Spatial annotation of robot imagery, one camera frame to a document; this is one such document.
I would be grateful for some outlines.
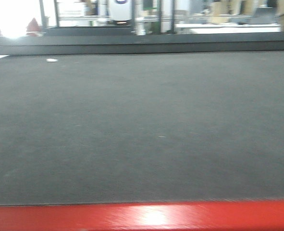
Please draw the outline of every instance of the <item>red table edge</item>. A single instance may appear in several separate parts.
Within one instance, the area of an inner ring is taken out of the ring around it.
[[[284,200],[0,206],[0,231],[284,231]]]

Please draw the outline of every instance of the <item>bright light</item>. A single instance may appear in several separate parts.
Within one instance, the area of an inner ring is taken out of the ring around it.
[[[164,225],[167,223],[166,216],[156,210],[151,210],[144,215],[144,221],[148,225]]]
[[[0,29],[4,36],[25,36],[26,27],[33,18],[41,21],[38,0],[0,1]]]

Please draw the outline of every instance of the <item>metal pole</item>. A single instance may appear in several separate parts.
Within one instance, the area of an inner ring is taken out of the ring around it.
[[[54,0],[54,10],[55,10],[56,27],[60,27],[59,6],[57,4],[57,0]]]
[[[158,28],[158,31],[159,31],[159,35],[161,34],[161,24],[162,24],[162,0],[158,0],[158,4],[159,4],[159,28]]]
[[[46,21],[46,15],[44,10],[44,3],[43,0],[39,0],[39,6],[40,6],[40,15],[41,15],[41,24],[42,24],[42,32],[45,32],[47,29],[47,21]]]
[[[176,8],[176,0],[172,0],[172,24],[171,24],[171,34],[175,34],[175,8]]]
[[[136,3],[131,0],[131,33],[136,34]]]

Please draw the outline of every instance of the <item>white debris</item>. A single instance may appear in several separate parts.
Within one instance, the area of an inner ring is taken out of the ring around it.
[[[59,61],[58,59],[47,59],[48,63],[56,63],[58,61]]]

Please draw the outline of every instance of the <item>gray felt surface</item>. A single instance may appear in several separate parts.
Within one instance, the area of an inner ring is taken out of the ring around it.
[[[264,198],[284,51],[0,60],[0,205]]]

